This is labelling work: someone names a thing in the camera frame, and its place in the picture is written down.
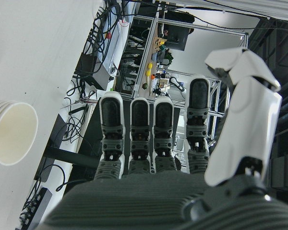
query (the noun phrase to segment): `black electronic device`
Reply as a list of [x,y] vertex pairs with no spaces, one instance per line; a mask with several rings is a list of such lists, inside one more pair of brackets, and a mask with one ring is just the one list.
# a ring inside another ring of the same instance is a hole
[[189,28],[167,24],[168,36],[166,48],[184,51],[189,35]]
[[[51,131],[47,146],[59,148],[62,143],[62,139],[65,135],[66,129],[67,129],[66,123],[64,122],[62,117],[58,114],[56,122],[54,123],[53,129]],[[34,180],[38,180],[39,176],[42,173],[43,167],[45,167],[45,165],[51,165],[53,163],[54,163],[54,159],[43,156],[38,165]],[[51,171],[51,167],[46,168],[43,171],[42,177],[40,178],[41,182],[47,181],[50,171]]]
[[33,198],[30,206],[20,216],[22,227],[21,230],[34,230],[40,220],[52,197],[52,193],[47,188],[41,188],[39,193]]

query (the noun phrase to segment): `yellow fruit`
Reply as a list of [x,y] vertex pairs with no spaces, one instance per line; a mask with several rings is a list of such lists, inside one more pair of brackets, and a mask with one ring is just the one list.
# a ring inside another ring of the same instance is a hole
[[151,74],[151,71],[150,71],[150,69],[149,69],[149,70],[146,71],[146,76],[147,76],[147,77],[150,77],[150,74]]

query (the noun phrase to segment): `small object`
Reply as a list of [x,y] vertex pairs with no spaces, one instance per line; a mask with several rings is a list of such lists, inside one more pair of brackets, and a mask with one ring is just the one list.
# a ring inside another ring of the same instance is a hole
[[158,55],[157,52],[152,54],[152,61],[153,61],[153,62],[156,62],[156,61],[157,61],[157,55]]
[[142,85],[142,88],[143,88],[144,90],[146,90],[147,87],[148,87],[148,84],[147,84],[147,83],[144,83],[144,84]]
[[150,77],[150,75],[151,75],[151,71],[150,71],[150,69],[147,70],[145,74],[146,74],[147,77]]
[[165,45],[161,45],[161,46],[159,46],[159,48],[160,48],[161,51],[166,49]]
[[14,165],[29,152],[37,133],[35,109],[24,102],[0,101],[0,164]]
[[107,38],[107,39],[110,39],[111,37],[112,37],[111,32],[108,32],[108,33],[106,34],[106,38]]

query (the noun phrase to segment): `white table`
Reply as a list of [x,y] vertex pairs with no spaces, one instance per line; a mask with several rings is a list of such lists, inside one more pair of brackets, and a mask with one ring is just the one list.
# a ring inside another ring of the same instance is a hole
[[31,104],[39,118],[28,155],[0,165],[0,230],[13,230],[102,0],[0,0],[0,100]]

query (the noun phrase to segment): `metal frame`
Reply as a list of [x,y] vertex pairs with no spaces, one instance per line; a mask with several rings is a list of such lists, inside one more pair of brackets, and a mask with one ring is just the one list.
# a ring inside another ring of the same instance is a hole
[[[147,60],[148,58],[148,53],[149,53],[149,49],[151,47],[151,44],[153,42],[154,39],[154,33],[155,33],[155,29],[157,27],[158,23],[167,23],[167,24],[171,24],[171,25],[177,25],[177,26],[182,26],[182,27],[188,27],[188,28],[194,28],[194,29],[200,29],[200,30],[208,30],[208,31],[213,31],[213,32],[219,32],[219,33],[225,33],[225,34],[230,34],[230,35],[236,35],[236,36],[243,36],[244,40],[242,45],[244,47],[248,47],[248,41],[249,41],[249,35],[248,33],[243,33],[243,32],[237,32],[237,31],[232,31],[232,30],[227,30],[227,29],[221,29],[221,28],[214,28],[214,27],[209,27],[209,26],[201,26],[201,25],[195,25],[195,24],[191,24],[191,23],[184,23],[184,22],[177,22],[177,21],[172,21],[172,20],[168,20],[168,19],[161,19],[161,18],[151,18],[151,17],[146,17],[146,16],[135,16],[134,19],[138,19],[138,20],[148,20],[151,21],[151,27],[150,27],[150,31],[148,34],[148,38],[147,38],[147,42],[145,44],[144,47],[144,53],[143,53],[143,57],[140,63],[140,69],[139,69],[139,73],[136,79],[136,83],[134,85],[134,89],[132,91],[132,94],[125,94],[125,93],[120,93],[122,98],[124,100],[128,100],[131,101],[132,99],[136,98],[138,95],[138,91],[139,91],[139,87],[140,87],[140,83],[142,81],[142,77],[145,71],[145,66],[143,65],[143,62]],[[177,73],[177,74],[183,74],[186,76],[192,76],[194,74],[191,73],[184,73],[184,72],[180,72],[180,71],[176,71],[176,70],[172,70],[172,69],[167,69],[166,70],[169,73]],[[212,77],[207,77],[210,81],[218,81],[217,82],[217,86],[211,91],[211,95],[210,95],[210,105],[213,99],[213,95],[216,93],[216,101],[215,101],[215,105],[216,105],[216,110],[215,111],[211,111],[209,110],[208,112],[208,119],[207,119],[207,126],[209,126],[210,123],[210,116],[213,116],[213,123],[212,123],[212,130],[211,130],[211,139],[214,139],[215,137],[215,132],[216,132],[216,120],[218,117],[223,117],[224,113],[220,113],[218,111],[218,107],[219,107],[219,97],[220,97],[220,90],[221,90],[221,81],[217,78],[212,78]],[[226,91],[226,97],[225,97],[225,111],[228,109],[229,106],[229,99],[230,99],[230,92],[227,88]],[[147,99],[149,103],[154,103],[154,100],[151,99]],[[184,105],[180,105],[180,104],[175,104],[174,107],[177,108],[181,108],[184,109]]]
[[158,19],[157,18],[153,18],[152,19],[150,17],[145,17],[145,16],[135,16],[134,19],[152,21],[152,24],[151,24],[151,27],[150,27],[150,30],[149,30],[149,34],[148,34],[148,37],[147,37],[147,42],[145,44],[143,57],[142,57],[142,60],[141,60],[141,63],[140,63],[140,69],[139,69],[138,77],[137,77],[137,80],[136,80],[135,85],[134,85],[135,87],[134,87],[134,89],[132,91],[132,95],[131,95],[132,99],[136,98],[137,94],[139,93],[138,87],[141,84],[142,77],[143,77],[143,74],[144,74],[144,71],[145,71],[145,66],[143,65],[143,63],[146,62],[146,60],[148,58],[149,49],[150,49],[150,46],[151,46],[151,44],[152,44],[152,42],[154,40],[155,29],[156,29],[156,26],[157,26],[157,23],[158,23]]

